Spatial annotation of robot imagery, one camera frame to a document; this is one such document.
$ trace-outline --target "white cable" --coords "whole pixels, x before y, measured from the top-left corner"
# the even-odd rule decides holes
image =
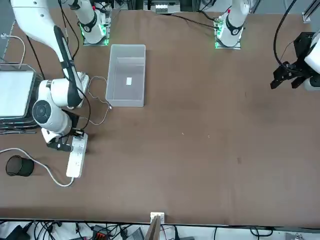
[[[109,109],[112,109],[112,106],[110,105],[110,103],[109,103],[108,101],[102,101],[98,96],[93,96],[93,95],[91,94],[91,92],[90,92],[90,84],[91,84],[91,81],[92,81],[93,79],[95,79],[95,78],[97,78],[97,79],[104,79],[106,85],[107,85],[107,79],[104,78],[103,76],[93,76],[93,77],[90,79],[89,84],[88,84],[88,93],[90,94],[90,96],[91,96],[93,99],[99,99],[99,101],[100,101],[101,103],[103,103],[103,104],[108,104],[108,108],[107,108],[107,110],[106,110],[106,112],[105,112],[105,114],[104,114],[104,117],[103,117],[103,119],[102,119],[101,122],[95,123],[95,122],[89,120],[89,122],[90,122],[91,124],[93,124],[93,125],[95,125],[95,126],[99,126],[99,125],[103,124],[104,121],[106,120],[107,113],[108,113]]]
[[[26,151],[22,150],[21,148],[16,148],[16,147],[12,147],[12,148],[7,148],[7,149],[4,149],[4,150],[0,150],[0,154],[2,153],[5,153],[5,152],[8,152],[8,151],[13,151],[13,150],[16,150],[16,151],[20,151],[22,153],[24,153],[28,158],[30,158],[32,161],[34,161],[36,164],[39,164],[40,166],[44,167],[47,172],[49,173],[50,177],[52,178],[52,180],[57,184],[59,185],[60,187],[69,187],[73,182],[74,182],[74,178],[72,177],[71,178],[71,181],[68,183],[68,184],[61,184],[59,183],[55,177],[52,175],[50,169],[47,167],[47,165],[44,165],[43,163],[35,160],[32,156],[30,156]]]
[[[25,45],[25,42],[21,39],[21,37],[19,36],[14,36],[14,35],[6,35],[4,34],[5,37],[7,38],[13,38],[13,39],[18,39],[22,42],[23,44],[23,54],[22,54],[22,57],[21,57],[21,61],[20,61],[20,65],[19,65],[19,69],[21,68],[21,64],[24,62],[24,58],[25,58],[25,54],[26,54],[26,45]]]

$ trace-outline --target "small white object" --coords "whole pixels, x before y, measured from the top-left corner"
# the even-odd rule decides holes
[[[150,223],[156,217],[160,216],[161,224],[165,224],[165,213],[164,212],[150,212]]]
[[[126,85],[131,85],[132,83],[132,77],[127,77],[126,78]]]
[[[74,137],[72,140],[72,152],[69,156],[66,176],[70,178],[80,178],[84,166],[85,153],[87,148],[88,135]]]

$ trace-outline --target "wire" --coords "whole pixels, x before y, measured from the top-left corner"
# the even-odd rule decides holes
[[[23,131],[4,131],[4,132],[0,132],[0,135],[10,135],[10,134],[36,134],[37,132],[35,131],[27,131],[27,132],[23,132]]]
[[[207,19],[211,20],[211,21],[214,21],[216,20],[217,18],[216,17],[209,17],[204,11],[200,10],[198,11],[198,13],[202,13]]]
[[[75,36],[76,36],[76,38],[77,38],[77,40],[78,40],[78,49],[79,49],[79,39],[78,39],[77,35],[75,35]],[[35,58],[36,58],[36,60],[37,60],[37,62],[38,62],[39,68],[40,68],[41,73],[42,73],[42,77],[43,77],[43,79],[45,79],[45,75],[44,75],[44,73],[43,73],[43,71],[42,71],[42,68],[41,68],[41,65],[40,65],[40,63],[39,63],[39,60],[38,60],[36,51],[35,51],[35,49],[33,48],[29,37],[28,37],[28,36],[26,36],[26,37],[27,37],[27,39],[28,39],[28,41],[29,41],[29,43],[30,43],[30,45],[31,45],[31,48],[32,48],[33,53],[34,53],[34,56],[35,56]],[[87,103],[88,103],[88,105],[89,105],[89,115],[88,115],[88,118],[87,118],[87,122],[86,122],[85,126],[81,128],[81,130],[84,130],[84,129],[88,126],[89,121],[90,121],[90,117],[91,117],[91,105],[90,105],[89,99],[87,98],[87,96],[84,94],[84,92],[83,92],[75,83],[73,83],[72,81],[70,81],[70,79],[69,79],[67,76],[64,76],[64,77],[65,77],[71,84],[73,84],[74,87],[76,87],[76,88],[78,89],[78,91],[83,95],[83,97],[86,99],[86,101],[87,101]]]
[[[21,41],[22,45],[23,45],[23,54],[22,54],[22,57],[21,57],[21,60],[20,60],[20,64],[19,64],[19,69],[21,68],[21,64],[24,62],[24,58],[25,58],[25,54],[26,54],[26,45],[25,45],[25,42],[21,39],[21,37],[19,36],[14,36],[14,35],[7,35],[5,33],[3,33],[4,37],[6,38],[12,38],[12,39],[18,39]]]
[[[65,36],[66,36],[66,44],[69,45],[69,37],[68,37],[68,31],[67,31],[67,25],[66,25],[66,20],[65,20],[65,16],[62,10],[62,6],[61,6],[61,15],[62,15],[62,20],[63,20],[63,25],[64,25],[64,31],[65,31]]]
[[[294,42],[294,40],[291,41],[291,42],[289,42],[288,45],[285,47],[285,49],[284,49],[284,51],[283,51],[283,53],[282,53],[282,55],[281,55],[280,61],[282,60],[282,57],[284,56],[284,54],[285,54],[287,48],[289,47],[289,45],[292,44],[293,42]]]
[[[225,10],[225,13],[228,12],[228,10],[229,10],[231,7],[232,7],[232,5]]]
[[[208,28],[219,29],[217,26],[211,26],[211,25],[208,25],[208,24],[204,24],[204,23],[201,23],[201,22],[198,22],[198,21],[194,21],[194,20],[191,20],[191,19],[183,17],[183,16],[178,16],[178,15],[173,15],[173,14],[170,15],[170,16],[177,17],[177,18],[180,18],[180,19],[184,19],[184,20],[187,20],[187,21],[190,21],[190,22],[193,22],[195,24],[199,24],[199,25],[202,25],[202,26],[205,26],[205,27],[208,27]]]
[[[208,2],[207,2],[206,0],[201,0],[201,2],[202,2],[203,5],[208,4]]]
[[[130,224],[130,225],[128,225],[128,226],[126,226],[126,227],[124,227],[124,228],[122,228],[122,230],[126,230],[127,228],[129,228],[129,227],[131,227],[132,226],[132,224]],[[114,235],[113,236],[113,238],[111,239],[111,240],[114,240],[119,234],[120,234],[121,232],[118,232],[116,235]]]
[[[214,230],[213,240],[216,240],[217,229],[218,229],[218,227],[216,227],[215,230]]]
[[[87,103],[88,103],[88,106],[89,106],[89,114],[88,114],[88,117],[85,118],[85,119],[87,119],[87,121],[86,121],[84,127],[80,128],[81,130],[84,130],[84,129],[88,126],[89,121],[90,121],[90,117],[91,117],[91,104],[90,104],[89,99],[87,98],[87,96],[86,96],[86,95],[84,94],[84,92],[77,86],[77,84],[75,84],[74,82],[70,81],[70,79],[69,79],[67,76],[64,76],[64,77],[69,81],[69,83],[71,83],[74,87],[76,87],[76,88],[78,89],[78,91],[83,95],[83,97],[85,98],[85,100],[86,100]]]
[[[253,236],[257,237],[257,240],[259,240],[260,237],[262,237],[262,238],[270,237],[270,236],[274,233],[274,230],[271,228],[270,231],[271,231],[271,232],[268,233],[268,234],[260,234],[259,231],[258,231],[258,229],[257,229],[255,226],[251,226],[251,227],[250,227],[250,232],[251,232],[251,234],[252,234]]]
[[[162,228],[162,230],[163,230],[164,238],[165,238],[165,240],[167,240],[167,235],[166,235],[166,231],[165,231],[165,229],[164,229],[164,226],[161,225],[161,228]]]
[[[41,225],[42,225],[42,228],[40,229],[40,232],[39,232],[38,236],[35,238],[35,240],[38,240],[39,237],[40,237],[40,234],[41,234],[42,230],[43,230],[43,229],[46,229],[46,228],[45,228],[45,225],[43,224],[43,222],[40,221],[40,223],[41,223]]]
[[[293,0],[290,4],[290,6],[288,7],[288,9],[285,11],[284,15],[282,16],[282,19],[278,25],[278,27],[276,28],[276,31],[275,31],[275,34],[274,34],[274,39],[273,39],[273,53],[274,53],[274,57],[276,59],[276,61],[279,63],[279,65],[284,68],[285,70],[287,70],[288,72],[290,73],[301,73],[301,71],[295,71],[295,70],[292,70],[290,68],[287,68],[281,61],[280,59],[278,58],[278,55],[277,55],[277,50],[276,50],[276,46],[277,46],[277,38],[278,38],[278,33],[279,33],[279,30],[284,22],[284,20],[286,19],[289,11],[291,10],[291,8],[294,6],[294,4],[296,3],[297,0]]]
[[[36,131],[30,131],[30,132],[28,132],[28,131],[26,131],[26,130],[19,129],[19,128],[15,127],[15,126],[6,125],[6,124],[0,122],[0,126],[1,126],[1,125],[4,126],[4,127],[7,128],[7,129],[16,130],[16,131],[22,132],[22,133],[24,133],[24,134],[27,134],[27,133],[36,134],[36,133],[37,133]]]
[[[42,71],[42,68],[41,68],[41,65],[40,65],[38,56],[37,56],[36,51],[35,51],[35,49],[34,49],[34,46],[32,45],[32,43],[31,43],[31,41],[30,41],[30,38],[29,38],[27,35],[25,35],[25,36],[26,36],[26,39],[28,40],[28,42],[29,42],[29,44],[30,44],[30,47],[31,47],[31,49],[32,49],[33,55],[35,56],[36,62],[38,63],[38,66],[39,66],[40,72],[41,72],[41,74],[42,74],[42,77],[43,77],[43,79],[46,79],[46,77],[45,77],[45,75],[44,75],[44,72]]]
[[[211,1],[208,1],[208,3],[201,9],[201,11],[203,11],[210,3]]]
[[[76,41],[77,41],[77,47],[76,47],[76,50],[74,52],[74,54],[72,55],[72,59],[74,60],[75,59],[75,56],[77,55],[78,53],[78,50],[79,50],[79,46],[80,46],[80,42],[79,42],[79,38],[74,30],[74,28],[71,26],[70,22],[69,22],[69,19],[67,18],[63,8],[62,8],[62,4],[61,4],[61,0],[58,0],[58,3],[59,3],[59,6],[60,6],[60,9],[61,9],[61,12],[62,12],[62,15],[65,17],[65,20],[66,22],[68,23],[69,27],[71,28],[75,38],[76,38]]]
[[[28,158],[30,158],[32,161],[34,161],[36,164],[39,164],[40,166],[44,167],[47,172],[49,173],[50,177],[52,178],[52,180],[57,184],[59,185],[60,187],[69,187],[73,182],[74,182],[74,178],[72,177],[71,178],[71,181],[68,183],[68,184],[61,184],[59,183],[55,177],[52,175],[50,169],[43,163],[35,160],[32,156],[30,156],[26,151],[22,150],[21,148],[17,148],[17,147],[12,147],[12,148],[7,148],[7,149],[3,149],[3,150],[0,150],[0,154],[2,153],[5,153],[5,152],[8,152],[8,151],[13,151],[13,150],[16,150],[16,151],[20,151],[22,152],[23,154],[25,154]]]
[[[99,125],[103,124],[104,121],[106,120],[107,113],[108,113],[109,109],[112,109],[112,106],[110,105],[110,103],[109,103],[108,101],[102,101],[98,96],[93,96],[92,93],[90,92],[90,84],[91,84],[91,81],[92,81],[93,79],[95,79],[95,78],[97,78],[97,79],[104,79],[106,85],[107,85],[107,79],[104,78],[103,76],[93,76],[93,77],[90,79],[89,84],[88,84],[88,93],[90,94],[90,96],[91,96],[93,99],[98,99],[98,100],[99,100],[101,103],[103,103],[103,104],[108,104],[108,108],[106,109],[106,112],[105,112],[104,117],[103,117],[103,119],[102,119],[101,122],[95,123],[95,122],[89,120],[89,122],[90,122],[91,124],[93,124],[93,125],[95,125],[95,126],[99,126]]]

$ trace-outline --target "floor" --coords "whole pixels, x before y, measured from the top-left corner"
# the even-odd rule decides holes
[[[0,225],[0,238],[6,238],[12,230],[17,226],[21,225],[24,227],[28,221],[24,222],[5,222],[4,224]],[[89,223],[89,226],[94,226],[95,223]],[[80,234],[81,236],[87,237],[87,239],[90,239],[92,237],[92,231],[91,229],[86,226],[84,223],[79,223],[80,226]],[[148,225],[139,225],[134,224],[127,228],[128,232],[127,235],[129,236],[132,234],[135,230],[138,228],[141,228],[143,235],[145,236],[148,231]],[[40,227],[40,224],[36,228],[36,236],[39,234],[42,227]],[[31,227],[28,230],[28,234],[30,235],[31,239],[34,238],[34,229],[35,224],[32,224]],[[173,226],[171,225],[163,225],[163,229],[160,232],[159,240],[170,240],[175,237],[175,230]],[[215,233],[215,227],[205,227],[205,226],[177,226],[177,231],[180,238],[184,237],[194,237],[195,240],[213,240],[214,239],[214,233]],[[290,234],[291,237],[301,236],[304,240],[318,240],[320,239],[320,233],[310,233],[310,232],[303,232],[299,231],[274,231],[273,234],[269,237],[262,237],[263,240],[289,240],[294,238],[286,238],[286,234]],[[259,230],[260,235],[267,235],[269,234],[269,230]],[[79,234],[76,233],[76,224],[74,222],[63,222],[61,227],[55,227],[52,232],[53,237],[56,240],[73,240],[79,238]],[[39,235],[39,239],[45,239],[44,238],[44,231]],[[216,234],[215,234],[216,240],[256,240],[257,237],[252,235],[249,229],[241,229],[241,228],[217,228]],[[118,235],[115,238],[112,238],[111,240],[122,240],[122,237]]]

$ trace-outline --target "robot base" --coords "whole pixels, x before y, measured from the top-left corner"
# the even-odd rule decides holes
[[[218,39],[218,35],[221,32],[221,28],[223,28],[223,26],[224,26],[224,22],[223,22],[223,19],[221,18],[221,16],[219,17],[219,19],[217,21],[214,21],[214,26],[219,28],[219,29],[214,29],[214,48],[215,49],[241,50],[240,39],[237,42],[237,44],[235,46],[232,46],[232,47],[223,45],[223,43]]]

